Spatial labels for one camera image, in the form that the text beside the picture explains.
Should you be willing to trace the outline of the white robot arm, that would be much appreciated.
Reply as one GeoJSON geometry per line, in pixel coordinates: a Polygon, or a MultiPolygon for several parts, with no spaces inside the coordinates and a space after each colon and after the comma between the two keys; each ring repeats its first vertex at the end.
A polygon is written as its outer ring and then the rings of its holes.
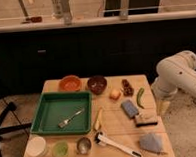
{"type": "Polygon", "coordinates": [[[180,88],[196,98],[196,54],[182,51],[158,62],[151,86],[156,99],[173,97],[180,88]]]}

